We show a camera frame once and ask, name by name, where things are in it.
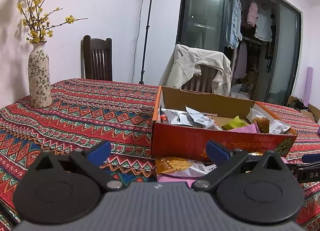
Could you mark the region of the pink snack packet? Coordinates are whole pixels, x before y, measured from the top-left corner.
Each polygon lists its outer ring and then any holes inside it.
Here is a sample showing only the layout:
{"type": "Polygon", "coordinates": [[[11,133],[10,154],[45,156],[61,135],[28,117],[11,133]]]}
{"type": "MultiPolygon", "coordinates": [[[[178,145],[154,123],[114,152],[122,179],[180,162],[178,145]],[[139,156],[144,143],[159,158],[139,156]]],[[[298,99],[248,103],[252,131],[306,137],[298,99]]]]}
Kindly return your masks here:
{"type": "Polygon", "coordinates": [[[242,126],[239,128],[234,128],[229,130],[229,132],[237,132],[237,133],[258,133],[260,134],[260,130],[257,126],[257,124],[249,124],[246,126],[242,126]]]}

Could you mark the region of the golden brown snack packet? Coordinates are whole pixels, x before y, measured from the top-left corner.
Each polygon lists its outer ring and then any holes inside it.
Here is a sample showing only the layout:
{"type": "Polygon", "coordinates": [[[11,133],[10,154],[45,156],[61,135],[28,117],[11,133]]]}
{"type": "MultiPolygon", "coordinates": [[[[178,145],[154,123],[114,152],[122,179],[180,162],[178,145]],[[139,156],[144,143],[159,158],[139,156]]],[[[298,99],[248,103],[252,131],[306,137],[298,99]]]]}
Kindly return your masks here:
{"type": "Polygon", "coordinates": [[[269,133],[270,121],[266,117],[253,118],[253,124],[258,127],[260,133],[269,133]]]}

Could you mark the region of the dark sliding door frame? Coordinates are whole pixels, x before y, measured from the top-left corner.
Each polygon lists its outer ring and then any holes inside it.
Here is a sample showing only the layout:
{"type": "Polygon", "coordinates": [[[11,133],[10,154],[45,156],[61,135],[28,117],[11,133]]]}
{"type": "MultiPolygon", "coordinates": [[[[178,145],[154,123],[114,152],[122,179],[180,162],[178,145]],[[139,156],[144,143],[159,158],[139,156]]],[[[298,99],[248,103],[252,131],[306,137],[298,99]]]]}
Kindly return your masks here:
{"type": "Polygon", "coordinates": [[[302,15],[284,0],[181,0],[177,43],[223,52],[233,97],[286,105],[298,68],[302,15]]]}

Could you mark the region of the open cardboard box on floor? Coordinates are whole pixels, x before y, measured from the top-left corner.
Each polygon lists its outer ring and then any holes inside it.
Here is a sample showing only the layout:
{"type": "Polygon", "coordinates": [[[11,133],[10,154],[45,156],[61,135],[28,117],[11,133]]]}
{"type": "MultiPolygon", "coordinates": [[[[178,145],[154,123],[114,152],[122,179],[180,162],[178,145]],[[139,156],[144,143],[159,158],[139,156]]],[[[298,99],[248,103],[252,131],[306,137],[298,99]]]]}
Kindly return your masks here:
{"type": "Polygon", "coordinates": [[[289,96],[287,107],[291,107],[299,111],[315,123],[319,122],[319,109],[311,104],[304,105],[304,103],[297,97],[289,96]]]}

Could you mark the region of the green snack pouch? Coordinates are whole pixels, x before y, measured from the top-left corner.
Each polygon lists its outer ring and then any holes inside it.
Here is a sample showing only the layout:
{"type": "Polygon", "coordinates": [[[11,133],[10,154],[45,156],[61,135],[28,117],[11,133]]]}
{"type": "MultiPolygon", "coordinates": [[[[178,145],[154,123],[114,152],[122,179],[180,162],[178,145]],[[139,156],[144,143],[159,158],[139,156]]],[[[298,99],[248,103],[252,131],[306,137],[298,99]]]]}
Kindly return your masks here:
{"type": "Polygon", "coordinates": [[[244,126],[248,126],[250,123],[246,122],[245,120],[240,119],[239,116],[233,118],[230,122],[221,126],[223,130],[233,130],[236,128],[242,128],[244,126]]]}

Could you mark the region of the dark wooden chair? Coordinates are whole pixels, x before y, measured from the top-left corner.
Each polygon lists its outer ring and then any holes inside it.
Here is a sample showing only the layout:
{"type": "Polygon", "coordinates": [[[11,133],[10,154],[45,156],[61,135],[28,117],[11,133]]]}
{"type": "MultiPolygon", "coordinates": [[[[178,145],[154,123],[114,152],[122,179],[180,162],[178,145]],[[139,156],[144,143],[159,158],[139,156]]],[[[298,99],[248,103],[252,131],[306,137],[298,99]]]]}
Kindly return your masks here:
{"type": "Polygon", "coordinates": [[[112,39],[105,40],[85,35],[82,41],[85,77],[112,81],[112,39]]]}

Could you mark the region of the colourful patterned tablecloth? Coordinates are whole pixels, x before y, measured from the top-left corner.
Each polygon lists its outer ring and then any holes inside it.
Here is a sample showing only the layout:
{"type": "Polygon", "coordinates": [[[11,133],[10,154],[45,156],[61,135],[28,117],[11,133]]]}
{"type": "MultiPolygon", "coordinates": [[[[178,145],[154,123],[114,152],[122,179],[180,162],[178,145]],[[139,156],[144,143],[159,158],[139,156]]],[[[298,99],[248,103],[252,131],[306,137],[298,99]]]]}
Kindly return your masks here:
{"type": "Polygon", "coordinates": [[[102,169],[124,185],[155,182],[155,157],[186,157],[208,162],[206,143],[213,139],[234,149],[285,156],[288,163],[319,153],[319,125],[302,113],[281,105],[169,87],[114,81],[67,79],[52,86],[53,102],[43,109],[24,97],[1,108],[1,202],[15,211],[13,194],[28,168],[44,151],[66,155],[88,150],[107,140],[110,157],[102,169]],[[247,119],[256,109],[269,119],[289,124],[284,135],[254,135],[166,125],[162,108],[247,119]]]}

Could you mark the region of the white crumpled snack packet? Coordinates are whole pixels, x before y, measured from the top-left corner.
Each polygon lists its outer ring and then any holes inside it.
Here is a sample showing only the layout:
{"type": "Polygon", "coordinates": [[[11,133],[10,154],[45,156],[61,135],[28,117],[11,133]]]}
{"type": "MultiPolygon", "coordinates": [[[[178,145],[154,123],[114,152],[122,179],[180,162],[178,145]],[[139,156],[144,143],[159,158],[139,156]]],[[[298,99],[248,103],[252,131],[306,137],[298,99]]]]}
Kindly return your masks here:
{"type": "Polygon", "coordinates": [[[185,111],[174,109],[160,109],[161,122],[169,125],[188,126],[193,128],[221,131],[215,120],[204,113],[185,107],[185,111]]]}

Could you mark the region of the beige jacket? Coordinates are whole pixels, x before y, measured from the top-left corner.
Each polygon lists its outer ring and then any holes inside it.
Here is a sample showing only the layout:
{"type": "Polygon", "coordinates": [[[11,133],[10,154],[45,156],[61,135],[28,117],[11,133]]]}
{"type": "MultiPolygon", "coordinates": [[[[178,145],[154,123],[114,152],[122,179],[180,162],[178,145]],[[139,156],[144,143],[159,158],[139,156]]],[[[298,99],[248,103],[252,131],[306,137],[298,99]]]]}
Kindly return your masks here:
{"type": "Polygon", "coordinates": [[[216,75],[211,81],[212,93],[228,96],[231,90],[231,61],[219,51],[175,45],[162,74],[159,85],[180,89],[185,83],[200,76],[201,66],[212,68],[216,75]]]}

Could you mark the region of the pink hanging garment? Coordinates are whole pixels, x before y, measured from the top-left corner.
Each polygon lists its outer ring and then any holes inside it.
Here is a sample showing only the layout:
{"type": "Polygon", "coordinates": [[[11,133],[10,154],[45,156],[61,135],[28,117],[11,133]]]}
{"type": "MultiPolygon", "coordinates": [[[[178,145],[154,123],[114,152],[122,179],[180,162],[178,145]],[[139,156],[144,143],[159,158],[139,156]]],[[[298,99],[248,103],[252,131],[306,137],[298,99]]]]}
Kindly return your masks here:
{"type": "Polygon", "coordinates": [[[248,26],[254,27],[258,18],[258,6],[255,2],[250,4],[248,14],[247,14],[247,24],[248,26]]]}

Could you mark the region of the purple rolled mat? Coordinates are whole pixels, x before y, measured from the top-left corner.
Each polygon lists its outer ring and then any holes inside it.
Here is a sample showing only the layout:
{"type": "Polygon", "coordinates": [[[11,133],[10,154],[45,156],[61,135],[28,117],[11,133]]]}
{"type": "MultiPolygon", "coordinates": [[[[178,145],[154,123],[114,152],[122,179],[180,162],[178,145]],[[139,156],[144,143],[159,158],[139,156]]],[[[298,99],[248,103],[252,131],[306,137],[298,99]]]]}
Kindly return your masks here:
{"type": "Polygon", "coordinates": [[[312,78],[313,78],[313,67],[308,67],[307,73],[306,73],[304,94],[303,94],[303,104],[306,107],[308,107],[309,105],[309,99],[310,99],[311,88],[312,88],[312,78]]]}

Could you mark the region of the white printed snack packet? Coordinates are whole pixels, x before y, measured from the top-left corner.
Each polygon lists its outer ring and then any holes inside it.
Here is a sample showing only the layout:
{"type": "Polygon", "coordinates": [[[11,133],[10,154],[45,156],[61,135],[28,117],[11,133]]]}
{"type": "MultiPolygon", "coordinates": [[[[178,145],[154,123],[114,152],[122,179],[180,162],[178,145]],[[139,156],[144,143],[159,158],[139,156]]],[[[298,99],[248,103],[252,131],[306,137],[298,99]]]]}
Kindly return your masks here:
{"type": "Polygon", "coordinates": [[[282,135],[287,133],[291,129],[291,126],[289,124],[276,119],[267,111],[256,105],[249,109],[247,120],[253,124],[253,118],[255,117],[266,117],[270,121],[270,130],[268,134],[282,135]]]}

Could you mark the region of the yellow flower branches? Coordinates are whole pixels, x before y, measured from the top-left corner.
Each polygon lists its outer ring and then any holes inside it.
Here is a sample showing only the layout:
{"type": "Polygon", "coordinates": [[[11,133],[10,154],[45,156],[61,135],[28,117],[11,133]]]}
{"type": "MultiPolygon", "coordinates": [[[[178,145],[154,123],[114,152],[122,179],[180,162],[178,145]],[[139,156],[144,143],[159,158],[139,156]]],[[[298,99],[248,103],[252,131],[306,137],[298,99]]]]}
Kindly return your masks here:
{"type": "Polygon", "coordinates": [[[28,29],[26,41],[30,44],[46,42],[47,38],[53,36],[53,29],[63,25],[70,25],[86,18],[76,18],[73,15],[65,17],[59,24],[51,24],[50,16],[62,10],[56,7],[51,11],[43,10],[46,0],[17,0],[17,9],[22,16],[22,26],[28,29]]]}

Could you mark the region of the light blue hanging shirt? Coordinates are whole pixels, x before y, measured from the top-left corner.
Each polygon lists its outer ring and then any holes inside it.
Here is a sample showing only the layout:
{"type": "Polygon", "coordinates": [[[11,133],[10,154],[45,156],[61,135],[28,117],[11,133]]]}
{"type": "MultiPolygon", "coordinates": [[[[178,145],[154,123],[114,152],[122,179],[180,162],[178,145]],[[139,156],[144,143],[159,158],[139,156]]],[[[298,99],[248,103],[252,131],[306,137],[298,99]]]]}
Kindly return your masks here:
{"type": "Polygon", "coordinates": [[[228,20],[226,27],[226,46],[231,49],[235,49],[238,47],[239,42],[242,41],[242,5],[240,0],[232,0],[229,3],[230,7],[227,13],[228,20]]]}

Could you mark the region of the chair under jacket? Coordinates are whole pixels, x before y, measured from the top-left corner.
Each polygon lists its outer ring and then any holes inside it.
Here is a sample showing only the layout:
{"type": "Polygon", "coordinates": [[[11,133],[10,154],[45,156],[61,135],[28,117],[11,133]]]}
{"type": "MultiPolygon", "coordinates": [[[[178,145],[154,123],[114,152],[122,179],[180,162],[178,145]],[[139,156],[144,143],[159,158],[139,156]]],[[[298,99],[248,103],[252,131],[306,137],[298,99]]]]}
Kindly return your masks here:
{"type": "Polygon", "coordinates": [[[204,65],[201,65],[200,69],[201,73],[194,74],[193,77],[181,87],[181,89],[194,92],[214,93],[212,83],[218,70],[204,65]]]}

